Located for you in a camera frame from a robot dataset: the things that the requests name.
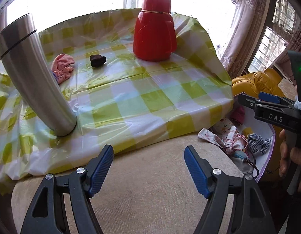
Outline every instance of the red thermos lid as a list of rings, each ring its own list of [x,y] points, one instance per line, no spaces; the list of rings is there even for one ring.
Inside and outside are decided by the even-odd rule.
[[[144,0],[143,10],[158,11],[158,12],[171,12],[171,0]]]

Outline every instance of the metal bottle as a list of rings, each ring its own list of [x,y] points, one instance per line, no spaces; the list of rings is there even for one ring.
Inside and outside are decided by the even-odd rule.
[[[18,18],[0,33],[0,58],[20,95],[45,125],[57,136],[69,134],[77,117],[47,67],[31,14]]]

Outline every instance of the white strap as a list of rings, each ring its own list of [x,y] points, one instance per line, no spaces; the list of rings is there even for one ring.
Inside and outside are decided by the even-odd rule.
[[[297,108],[298,110],[301,110],[301,102],[299,102],[299,100],[296,100],[294,107]]]

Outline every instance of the plastic tablecloth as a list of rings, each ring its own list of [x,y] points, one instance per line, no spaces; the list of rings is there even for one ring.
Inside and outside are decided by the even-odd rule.
[[[39,33],[50,67],[61,53],[75,60],[71,78],[60,85],[78,118],[68,136],[56,137],[36,116],[0,62],[2,191],[12,180],[84,165],[105,144],[115,153],[141,148],[209,128],[231,110],[231,79],[198,21],[173,14],[177,50],[169,60],[147,62],[133,54],[139,11],[92,13]],[[107,62],[92,68],[92,54]]]

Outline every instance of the red thermos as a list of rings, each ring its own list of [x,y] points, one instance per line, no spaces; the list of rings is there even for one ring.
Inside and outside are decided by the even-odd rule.
[[[135,24],[133,52],[146,61],[163,61],[176,50],[171,0],[144,0]]]

